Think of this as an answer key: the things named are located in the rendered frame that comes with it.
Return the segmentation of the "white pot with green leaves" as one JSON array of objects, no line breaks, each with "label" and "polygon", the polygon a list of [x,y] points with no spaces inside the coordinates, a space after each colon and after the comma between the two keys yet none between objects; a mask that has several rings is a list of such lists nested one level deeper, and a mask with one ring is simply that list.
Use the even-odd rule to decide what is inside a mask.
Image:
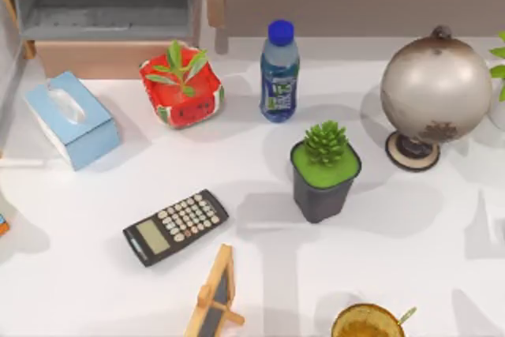
[{"label": "white pot with green leaves", "polygon": [[498,33],[503,45],[489,52],[499,61],[489,71],[493,79],[493,99],[488,118],[501,131],[505,132],[505,30]]}]

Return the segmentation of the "black pot with green succulent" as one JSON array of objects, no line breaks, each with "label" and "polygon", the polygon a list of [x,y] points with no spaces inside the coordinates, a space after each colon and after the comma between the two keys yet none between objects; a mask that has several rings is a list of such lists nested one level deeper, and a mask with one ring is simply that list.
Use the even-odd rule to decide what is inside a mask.
[{"label": "black pot with green succulent", "polygon": [[341,212],[362,168],[346,128],[334,120],[308,128],[291,148],[290,162],[294,202],[310,223],[320,223]]}]

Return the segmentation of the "light blue tissue box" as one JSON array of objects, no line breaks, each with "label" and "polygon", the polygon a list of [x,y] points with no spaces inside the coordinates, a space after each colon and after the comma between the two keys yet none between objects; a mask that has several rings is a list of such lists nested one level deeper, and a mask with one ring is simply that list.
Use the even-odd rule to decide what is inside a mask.
[{"label": "light blue tissue box", "polygon": [[47,139],[74,170],[121,143],[109,110],[70,71],[26,92],[24,99]]}]

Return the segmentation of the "wooden framed blackboard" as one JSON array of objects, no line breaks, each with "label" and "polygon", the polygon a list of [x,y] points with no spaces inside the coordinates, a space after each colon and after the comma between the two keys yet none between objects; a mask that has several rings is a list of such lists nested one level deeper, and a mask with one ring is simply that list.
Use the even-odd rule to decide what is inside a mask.
[{"label": "wooden framed blackboard", "polygon": [[245,318],[231,309],[234,297],[233,248],[222,244],[199,290],[184,337],[220,337],[226,322],[242,326]]}]

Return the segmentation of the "silver globe on round stand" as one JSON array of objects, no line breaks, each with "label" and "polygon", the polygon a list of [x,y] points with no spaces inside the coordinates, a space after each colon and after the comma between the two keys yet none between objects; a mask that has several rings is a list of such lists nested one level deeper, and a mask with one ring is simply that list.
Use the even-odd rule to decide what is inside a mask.
[{"label": "silver globe on round stand", "polygon": [[468,43],[438,25],[392,56],[380,101],[395,128],[385,142],[388,158],[403,170],[422,172],[437,164],[442,144],[481,123],[492,103],[492,78]]}]

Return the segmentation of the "pale wooden drawer front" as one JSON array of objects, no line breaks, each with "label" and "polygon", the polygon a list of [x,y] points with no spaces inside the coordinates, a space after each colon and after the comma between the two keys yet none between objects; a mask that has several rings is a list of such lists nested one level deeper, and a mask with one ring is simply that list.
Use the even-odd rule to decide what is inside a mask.
[{"label": "pale wooden drawer front", "polygon": [[159,41],[43,41],[35,42],[47,77],[70,71],[80,79],[133,80],[140,64],[164,54],[170,42]]}]

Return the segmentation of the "black calculator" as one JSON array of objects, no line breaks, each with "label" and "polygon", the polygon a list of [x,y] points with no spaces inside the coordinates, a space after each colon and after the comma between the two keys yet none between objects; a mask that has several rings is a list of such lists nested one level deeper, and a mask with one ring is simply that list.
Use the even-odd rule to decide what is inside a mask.
[{"label": "black calculator", "polygon": [[203,189],[126,227],[122,233],[147,268],[182,251],[228,219],[228,212],[215,195]]}]

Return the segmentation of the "yellow glass cup with spoon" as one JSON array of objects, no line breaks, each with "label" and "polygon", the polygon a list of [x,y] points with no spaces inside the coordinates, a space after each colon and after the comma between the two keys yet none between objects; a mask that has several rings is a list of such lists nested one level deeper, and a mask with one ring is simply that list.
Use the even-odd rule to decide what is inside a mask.
[{"label": "yellow glass cup with spoon", "polygon": [[415,312],[412,307],[398,320],[384,307],[371,303],[358,303],[341,311],[336,317],[331,337],[406,337],[402,328]]}]

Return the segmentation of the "red watermelon plant pot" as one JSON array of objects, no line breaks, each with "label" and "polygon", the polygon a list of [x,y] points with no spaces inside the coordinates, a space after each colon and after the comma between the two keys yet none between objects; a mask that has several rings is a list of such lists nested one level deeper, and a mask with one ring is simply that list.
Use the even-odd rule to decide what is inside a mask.
[{"label": "red watermelon plant pot", "polygon": [[225,91],[206,50],[174,40],[166,52],[144,61],[140,77],[159,119],[183,129],[217,114]]}]

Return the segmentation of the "blue bottle with blue cap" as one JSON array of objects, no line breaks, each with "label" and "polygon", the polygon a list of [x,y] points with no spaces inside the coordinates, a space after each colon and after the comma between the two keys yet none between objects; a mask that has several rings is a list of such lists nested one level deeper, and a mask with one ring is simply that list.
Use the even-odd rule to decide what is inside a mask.
[{"label": "blue bottle with blue cap", "polygon": [[268,121],[284,122],[295,113],[299,69],[294,25],[283,19],[272,21],[260,58],[260,111]]}]

